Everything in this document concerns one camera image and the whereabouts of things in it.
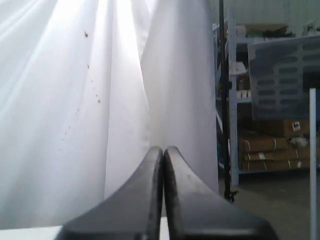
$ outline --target black metal stand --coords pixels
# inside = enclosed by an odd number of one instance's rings
[[[220,30],[220,64],[221,64],[221,100],[222,100],[222,130],[223,130],[223,143],[222,143],[222,156],[224,159],[224,198],[230,203],[235,201],[235,194],[230,187],[230,156],[228,151],[228,92],[231,88],[231,82],[226,77],[226,56],[225,56],[225,18],[224,18],[224,0],[219,0],[219,30]]]

